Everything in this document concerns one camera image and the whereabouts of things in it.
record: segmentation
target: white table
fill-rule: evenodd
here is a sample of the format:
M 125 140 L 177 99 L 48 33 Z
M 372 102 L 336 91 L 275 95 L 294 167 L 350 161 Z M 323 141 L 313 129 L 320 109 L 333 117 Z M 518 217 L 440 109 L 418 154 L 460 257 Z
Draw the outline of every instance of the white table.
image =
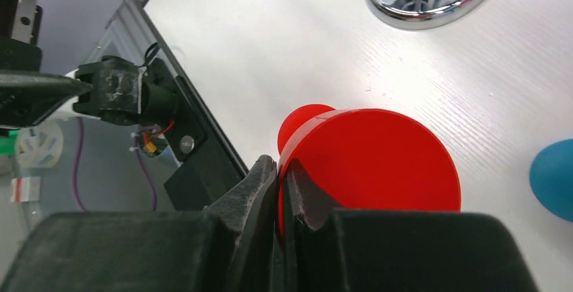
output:
M 573 224 L 528 171 L 573 136 L 573 0 L 486 0 L 452 24 L 391 28 L 365 0 L 151 0 L 146 7 L 228 138 L 251 165 L 278 158 L 296 107 L 379 107 L 437 134 L 463 211 L 498 217 L 543 291 L 573 291 Z

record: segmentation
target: bolt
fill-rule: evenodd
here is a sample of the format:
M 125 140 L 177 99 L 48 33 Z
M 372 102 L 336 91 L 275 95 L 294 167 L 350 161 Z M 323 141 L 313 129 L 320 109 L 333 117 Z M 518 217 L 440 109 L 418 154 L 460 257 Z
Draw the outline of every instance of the bolt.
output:
M 188 154 L 192 152 L 193 148 L 195 148 L 195 140 L 193 140 L 191 135 L 183 136 L 181 141 L 179 141 L 179 149 L 181 152 Z
M 21 18 L 20 18 L 20 23 L 22 23 L 22 24 L 28 26 L 28 25 L 30 25 L 31 21 L 30 21 L 30 18 L 21 17 Z

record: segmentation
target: cable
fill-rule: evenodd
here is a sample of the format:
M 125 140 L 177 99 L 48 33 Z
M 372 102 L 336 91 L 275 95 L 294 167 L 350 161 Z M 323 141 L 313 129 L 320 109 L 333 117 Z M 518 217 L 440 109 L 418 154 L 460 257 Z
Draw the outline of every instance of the cable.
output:
M 160 136 L 160 135 L 163 135 L 163 134 L 165 134 L 167 131 L 169 131 L 169 130 L 173 127 L 173 125 L 175 125 L 175 121 L 172 120 L 171 122 L 169 122 L 169 125 L 167 125 L 166 128 L 164 128 L 163 130 L 161 130 L 161 131 L 159 131 L 159 132 L 157 132 L 157 133 L 152 133 L 151 136 L 152 136 L 152 137 L 158 137 L 158 136 Z
M 153 185 L 153 181 L 151 180 L 151 177 L 147 172 L 145 165 L 143 164 L 143 160 L 141 159 L 141 154 L 139 153 L 139 149 L 137 147 L 137 136 L 133 136 L 133 147 L 135 149 L 135 156 L 137 157 L 137 162 L 139 163 L 139 166 L 141 167 L 141 170 L 143 171 L 143 174 L 147 179 L 149 188 L 151 189 L 151 196 L 153 198 L 153 201 L 151 202 L 151 211 L 155 211 L 157 210 L 157 191 L 155 190 L 155 185 Z
M 149 67 L 149 63 L 151 60 L 157 55 L 161 48 L 159 44 L 155 42 L 154 44 L 150 45 L 147 50 L 145 50 L 145 54 L 143 55 L 143 63 L 138 68 Z
M 175 121 L 170 121 L 169 125 L 167 125 L 166 128 L 164 128 L 163 130 L 159 131 L 159 132 L 155 132 L 155 133 L 148 133 L 146 130 L 140 129 L 138 131 L 138 133 L 142 133 L 143 134 L 143 144 L 147 145 L 150 142 L 151 137 L 158 137 L 160 135 L 164 135 L 165 133 L 167 133 L 167 131 L 169 131 L 173 125 L 175 125 Z
M 147 172 L 147 169 L 145 168 L 143 160 L 141 159 L 139 150 L 137 149 L 137 135 L 143 131 L 151 131 L 151 130 L 157 130 L 157 126 L 146 126 L 140 128 L 137 134 L 133 136 L 133 147 L 135 149 L 137 162 L 139 163 L 141 171 L 145 175 L 147 183 L 149 184 L 149 188 L 151 189 L 151 198 L 152 198 L 151 211 L 155 211 L 157 209 L 157 191 L 155 190 L 155 185 L 153 184 L 153 181 L 151 180 L 151 177 Z M 87 209 L 82 203 L 82 200 L 80 198 L 80 193 L 78 191 L 78 169 L 80 165 L 80 159 L 82 156 L 82 150 L 84 147 L 84 121 L 82 120 L 82 118 L 78 118 L 78 131 L 79 131 L 78 147 L 76 148 L 76 155 L 74 156 L 74 169 L 72 173 L 72 195 L 74 196 L 74 201 L 76 202 L 78 209 L 82 210 L 83 212 L 87 212 Z
M 84 147 L 84 121 L 82 118 L 78 118 L 78 148 L 76 149 L 76 155 L 74 156 L 74 170 L 72 173 L 72 194 L 74 196 L 74 201 L 76 201 L 76 205 L 78 209 L 86 212 L 87 209 L 82 203 L 80 199 L 80 193 L 78 192 L 78 167 L 80 165 L 80 158 L 82 156 L 82 149 Z

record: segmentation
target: red funnel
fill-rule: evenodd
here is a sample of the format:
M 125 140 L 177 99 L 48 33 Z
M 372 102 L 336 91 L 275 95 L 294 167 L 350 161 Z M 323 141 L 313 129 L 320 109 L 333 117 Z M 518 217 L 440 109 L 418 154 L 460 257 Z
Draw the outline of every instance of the red funnel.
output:
M 282 123 L 278 150 L 279 183 L 296 158 L 346 208 L 461 208 L 457 172 L 445 147 L 419 122 L 395 112 L 303 106 Z M 282 236 L 282 189 L 278 223 Z

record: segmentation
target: blue object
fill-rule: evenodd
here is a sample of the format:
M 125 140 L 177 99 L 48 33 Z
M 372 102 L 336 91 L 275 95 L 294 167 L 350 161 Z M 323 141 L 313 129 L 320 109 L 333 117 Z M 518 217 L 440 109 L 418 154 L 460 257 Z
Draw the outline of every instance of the blue object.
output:
M 573 139 L 542 150 L 531 164 L 529 181 L 543 206 L 573 222 Z

